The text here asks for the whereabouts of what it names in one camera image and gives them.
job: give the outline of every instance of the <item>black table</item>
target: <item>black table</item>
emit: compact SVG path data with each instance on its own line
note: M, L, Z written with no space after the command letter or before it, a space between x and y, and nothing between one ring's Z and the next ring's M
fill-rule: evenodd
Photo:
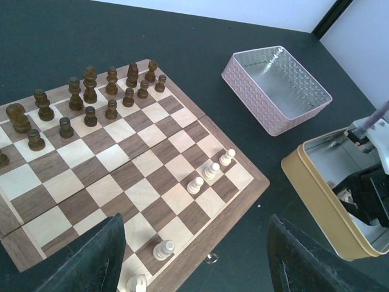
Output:
M219 262L202 264L180 291L272 291L266 255L270 214L287 218L330 248L280 162L302 142L374 109L315 36L92 1L0 1L0 12L2 104L31 96L38 87L64 85L70 76L81 78L89 64L101 73L109 66L154 59L269 178L266 193L215 249ZM271 137L221 72L234 52L275 45L284 46L334 100L315 118ZM9 260L2 248L0 258ZM351 265L389 287L386 256ZM2 269L3 274L15 271L9 262Z

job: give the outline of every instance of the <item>white chess piece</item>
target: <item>white chess piece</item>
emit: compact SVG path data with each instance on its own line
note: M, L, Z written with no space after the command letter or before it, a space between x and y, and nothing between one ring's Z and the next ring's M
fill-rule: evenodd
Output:
M207 181L211 181L215 178L216 173L220 170L220 165L213 163L210 167L204 169L202 175Z
M153 250L153 256L156 260L166 260L174 251L175 245L171 240L164 240L156 245Z
M197 194L200 191L200 188L203 184L204 184L204 180L200 176L198 176L193 181L188 183L187 185L188 193L190 193L191 195Z
M231 163L231 159L234 158L236 155L234 149L229 149L225 154L220 156L219 162L223 166L228 166Z
M147 279L146 275L139 274L128 280L126 289L128 292L146 292Z

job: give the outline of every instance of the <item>wooden chessboard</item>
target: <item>wooden chessboard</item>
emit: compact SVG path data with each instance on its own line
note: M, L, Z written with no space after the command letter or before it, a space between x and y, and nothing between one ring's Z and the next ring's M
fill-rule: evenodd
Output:
M137 63L139 81L148 61ZM17 101L46 142L41 151L29 150L26 135L16 133L5 114L7 105L0 107L0 149L10 159L0 169L0 236L20 271L120 212L127 245L118 289L142 273L148 291L174 291L268 187L266 177L169 78L163 93L152 83L146 100L135 95L134 106L125 108L127 68L117 70L113 97L105 93L106 74L98 75L92 104L98 124L92 128L83 122L84 111L69 109L67 86L46 92L55 113L50 122L39 119L33 97ZM104 117L109 99L118 101L116 120ZM61 117L71 120L70 139L59 135ZM232 163L190 195L188 182L229 148L236 150ZM167 239L175 242L175 252L158 262L151 251Z

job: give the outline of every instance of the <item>chess piece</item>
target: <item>chess piece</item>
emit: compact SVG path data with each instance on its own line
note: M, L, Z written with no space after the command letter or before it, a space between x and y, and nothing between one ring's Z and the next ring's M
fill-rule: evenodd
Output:
M50 108L50 100L42 89L34 92L35 105L39 108L39 118L45 122L54 119L54 111Z
M162 93L165 91L165 82L166 82L166 76L163 74L158 77L158 82L156 83L154 89L156 92Z
M126 85L131 88L135 88L138 84L139 70L136 63L131 63L128 66Z
M72 111L81 111L84 107L84 102L80 97L80 81L77 77L71 77L69 79L69 89L68 91L72 94L69 101L69 108Z
M29 130L27 132L27 138L29 139L29 147L32 151L40 151L46 146L37 129Z
M138 89L138 93L137 93L140 99L146 99L148 97L147 88L148 88L148 82L146 80L142 80L140 82L140 88Z
M148 71L145 75L145 80L152 83L154 81L156 81L156 73L155 73L155 70L157 69L158 67L158 64L157 62L151 60L150 62L148 62Z
M64 139L73 137L74 130L71 126L71 120L68 117L62 117L60 119L60 136Z
M191 195L195 195L200 191L201 186L204 184L204 180L198 176L193 181L189 182L187 185L187 191Z
M134 90L131 87L127 88L124 93L123 105L126 108L130 108L134 105Z
M146 275L138 274L131 277L126 284L126 290L128 292L146 292L147 279Z
M235 150L229 149L225 154L220 156L219 162L223 166L228 166L231 163L231 159L235 157Z
M29 118L24 114L26 110L20 103L10 104L5 109L5 112L17 133L24 134L31 129Z
M160 262L166 260L174 251L174 242L171 240L164 240L156 245L153 249L153 256Z
M97 101L97 94L95 91L96 83L96 69L93 66L88 66L84 71L84 101L86 103L95 103Z
M93 106L87 106L85 108L84 123L88 127L94 127L97 125L96 110Z
M108 70L107 76L108 84L105 86L105 92L110 96L114 96L117 94L117 71L115 67L110 67Z
M216 173L220 170L220 165L217 163L213 163L210 167L207 167L202 175L207 181L211 181L215 178Z
M0 169L9 165L10 159L0 150Z
M117 104L116 100L110 99L108 100L108 108L105 111L105 117L109 120L114 120L117 118Z

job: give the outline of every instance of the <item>dark brown chess piece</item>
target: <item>dark brown chess piece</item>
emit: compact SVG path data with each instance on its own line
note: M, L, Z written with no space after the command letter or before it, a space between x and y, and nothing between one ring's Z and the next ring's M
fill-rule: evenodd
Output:
M93 106L87 106L85 108L84 123L88 127L94 127L97 125L96 110Z
M157 84L155 85L154 89L159 92L159 93L162 93L165 91L165 82L166 82L166 76L164 75L160 75L158 77L158 82Z
M62 117L60 119L60 136L64 139L73 137L74 129L71 126L71 120L68 117Z
M117 118L117 103L116 100L110 99L108 100L108 107L105 111L105 117L109 120L114 120Z
M20 103L10 104L5 109L5 112L17 133L24 134L31 129L29 118L24 114L26 110Z
M50 108L50 100L42 89L34 92L35 105L39 108L39 118L45 122L54 119L54 111Z
M95 103L97 101L97 94L95 91L97 73L93 66L88 66L84 71L84 101L86 103Z
M130 108L134 105L134 90L132 88L127 88L124 93L123 105L126 108Z
M105 86L105 92L110 96L114 96L117 94L117 71L115 67L110 67L108 70L107 76L108 84Z
M131 63L128 66L126 85L131 88L135 88L138 84L139 70L136 63Z
M158 64L157 62L151 60L148 62L148 71L145 75L145 80L149 81L150 83L156 81L156 73L155 70L157 69Z
M29 130L27 138L29 138L29 147L32 151L40 151L46 146L46 143L36 129Z
M0 169L9 165L10 159L0 150Z
M68 91L72 94L69 101L69 108L72 111L81 111L84 107L84 102L80 97L80 81L77 77L71 77L69 79L69 89Z
M140 99L146 99L148 97L147 88L148 88L148 82L146 80L142 80L140 82L140 88L137 93Z

